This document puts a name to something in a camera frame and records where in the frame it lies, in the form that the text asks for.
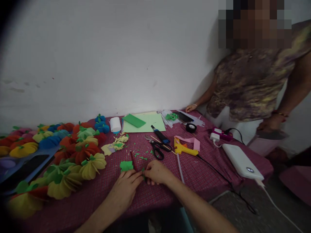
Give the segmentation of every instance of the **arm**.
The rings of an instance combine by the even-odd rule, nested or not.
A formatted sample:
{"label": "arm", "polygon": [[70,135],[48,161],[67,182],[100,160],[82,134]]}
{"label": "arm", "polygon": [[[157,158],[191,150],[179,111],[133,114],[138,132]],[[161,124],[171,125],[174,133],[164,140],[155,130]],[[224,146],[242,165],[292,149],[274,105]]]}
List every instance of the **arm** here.
{"label": "arm", "polygon": [[142,172],[122,172],[103,203],[75,233],[103,232],[130,207],[142,181]]}
{"label": "arm", "polygon": [[195,110],[198,106],[208,102],[214,94],[216,85],[217,85],[217,77],[214,75],[214,79],[210,87],[206,90],[206,92],[204,92],[204,94],[200,97],[200,99],[198,99],[197,102],[186,107],[186,113],[191,112]]}
{"label": "arm", "polygon": [[144,175],[152,180],[148,179],[148,184],[154,185],[156,182],[166,185],[191,214],[201,232],[238,232],[215,208],[184,185],[161,162],[150,162]]}
{"label": "arm", "polygon": [[[289,115],[291,111],[309,94],[311,90],[311,52],[300,58],[288,78],[287,87],[277,111]],[[286,117],[272,114],[257,128],[271,132],[278,130]]]}

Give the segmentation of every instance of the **patterned blouse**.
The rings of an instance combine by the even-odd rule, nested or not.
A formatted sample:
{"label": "patterned blouse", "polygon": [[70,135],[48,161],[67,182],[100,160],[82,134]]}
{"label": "patterned blouse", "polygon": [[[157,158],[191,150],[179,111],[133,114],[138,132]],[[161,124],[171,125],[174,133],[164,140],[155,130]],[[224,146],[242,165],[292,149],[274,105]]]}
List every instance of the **patterned blouse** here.
{"label": "patterned blouse", "polygon": [[231,121],[270,117],[296,59],[310,51],[311,20],[292,25],[291,49],[237,49],[214,70],[217,85],[207,113],[216,118],[229,106]]}

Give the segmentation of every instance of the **person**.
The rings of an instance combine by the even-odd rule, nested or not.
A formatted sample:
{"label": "person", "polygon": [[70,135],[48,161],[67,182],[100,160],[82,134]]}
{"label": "person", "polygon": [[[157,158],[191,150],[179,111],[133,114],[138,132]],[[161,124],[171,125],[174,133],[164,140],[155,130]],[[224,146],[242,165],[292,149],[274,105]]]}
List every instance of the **person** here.
{"label": "person", "polygon": [[[90,218],[75,232],[103,232],[130,207],[136,188],[143,181],[142,172],[122,172],[112,190]],[[238,232],[216,209],[184,185],[160,161],[151,161],[144,175],[150,185],[167,186],[185,207],[201,232]]]}
{"label": "person", "polygon": [[[282,1],[256,1],[256,6],[250,5],[252,1],[239,2],[248,5],[235,6],[240,9],[233,10],[232,15],[238,15],[237,18],[229,20],[227,14],[225,20],[226,47],[232,48],[233,52],[220,61],[211,85],[195,103],[186,107],[186,112],[207,103],[207,119],[222,130],[240,130],[247,144],[256,130],[279,130],[281,123],[309,94],[311,20],[290,24],[291,30],[279,29],[280,20],[276,18],[276,12]],[[284,96],[275,109],[278,93],[286,80]],[[235,139],[240,140],[236,130],[232,133]]]}

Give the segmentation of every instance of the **white power bank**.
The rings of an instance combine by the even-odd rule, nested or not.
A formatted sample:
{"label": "white power bank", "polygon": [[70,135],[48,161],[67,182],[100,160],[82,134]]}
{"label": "white power bank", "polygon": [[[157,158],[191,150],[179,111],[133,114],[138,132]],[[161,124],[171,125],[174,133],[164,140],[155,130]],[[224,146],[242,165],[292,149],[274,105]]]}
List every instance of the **white power bank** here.
{"label": "white power bank", "polygon": [[223,144],[223,149],[240,176],[264,180],[263,175],[238,146]]}

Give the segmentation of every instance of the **black cable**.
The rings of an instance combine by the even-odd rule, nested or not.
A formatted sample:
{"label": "black cable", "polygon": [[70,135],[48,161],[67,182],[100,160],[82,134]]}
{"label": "black cable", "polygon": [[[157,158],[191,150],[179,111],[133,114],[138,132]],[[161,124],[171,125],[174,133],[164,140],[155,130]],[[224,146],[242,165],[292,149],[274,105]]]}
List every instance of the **black cable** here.
{"label": "black cable", "polygon": [[240,134],[240,136],[241,136],[241,142],[243,143],[243,145],[245,145],[244,142],[243,142],[242,134],[241,134],[241,132],[240,132],[238,129],[236,129],[236,128],[227,129],[227,130],[224,132],[224,134],[225,134],[225,135],[228,135],[228,133],[229,133],[230,130],[232,130],[232,129],[235,129],[235,130],[237,130],[237,131],[239,132],[239,134]]}
{"label": "black cable", "polygon": [[225,178],[216,168],[214,168],[208,161],[206,161],[205,159],[203,159],[200,155],[197,155],[197,157],[198,157],[199,159],[201,159],[202,161],[206,162],[208,165],[210,165],[210,166],[214,169],[214,171],[217,172],[217,173],[230,185],[230,187],[231,187],[231,189],[232,189],[231,192],[233,192],[234,194],[238,195],[238,196],[242,199],[242,201],[244,201],[244,202],[246,203],[247,208],[249,209],[249,211],[250,211],[252,214],[257,215],[257,211],[247,202],[247,200],[245,200],[244,197],[242,197],[241,191],[240,191],[239,193],[237,193],[237,192],[234,190],[234,187],[233,187],[232,182],[230,182],[227,178]]}

